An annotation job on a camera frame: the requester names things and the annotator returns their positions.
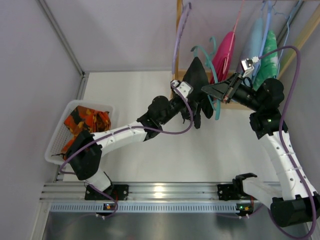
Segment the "black trousers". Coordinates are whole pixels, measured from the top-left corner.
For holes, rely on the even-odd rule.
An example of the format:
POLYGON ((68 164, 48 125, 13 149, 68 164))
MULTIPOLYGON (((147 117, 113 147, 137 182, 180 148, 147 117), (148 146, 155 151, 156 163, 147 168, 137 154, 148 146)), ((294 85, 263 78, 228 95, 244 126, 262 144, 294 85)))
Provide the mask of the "black trousers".
POLYGON ((213 116, 214 109, 208 95, 202 91, 202 87, 207 86, 209 81, 203 64, 198 57, 193 59, 182 81, 193 87, 193 91, 187 99, 188 105, 192 110, 194 127, 199 129, 201 127, 201 112, 204 113, 207 119, 210 119, 213 116))

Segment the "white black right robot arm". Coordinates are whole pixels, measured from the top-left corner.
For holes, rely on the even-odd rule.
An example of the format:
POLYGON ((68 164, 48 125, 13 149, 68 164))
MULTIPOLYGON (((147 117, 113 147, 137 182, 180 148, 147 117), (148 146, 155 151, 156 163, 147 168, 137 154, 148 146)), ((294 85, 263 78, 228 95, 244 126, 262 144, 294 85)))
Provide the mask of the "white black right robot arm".
POLYGON ((316 220, 320 216, 320 195, 306 177, 292 148, 288 127, 279 111, 284 86, 275 78, 265 80, 258 90, 243 85, 237 73, 229 79, 205 86, 202 91, 224 103, 234 100, 253 110, 251 129, 266 150, 280 183, 277 190, 253 173, 233 179, 238 196, 252 196, 266 206, 279 227, 316 220))

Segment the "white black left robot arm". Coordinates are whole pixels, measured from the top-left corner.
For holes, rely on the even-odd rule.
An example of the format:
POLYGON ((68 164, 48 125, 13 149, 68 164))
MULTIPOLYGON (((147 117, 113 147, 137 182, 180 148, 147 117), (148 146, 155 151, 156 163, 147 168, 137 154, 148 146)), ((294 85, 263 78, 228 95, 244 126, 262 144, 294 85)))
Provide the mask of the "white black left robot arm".
POLYGON ((140 143, 165 134, 162 126, 167 124, 177 114, 190 125, 199 129, 200 113, 209 119, 218 114, 221 108, 220 100, 187 83, 181 83, 173 88, 175 96, 168 99, 165 96, 155 97, 148 106, 147 112, 136 121, 113 130, 82 129, 68 147, 65 158, 72 168, 72 174, 80 181, 94 186, 98 191, 109 195, 113 183, 109 176, 100 169, 103 156, 124 146, 140 143))

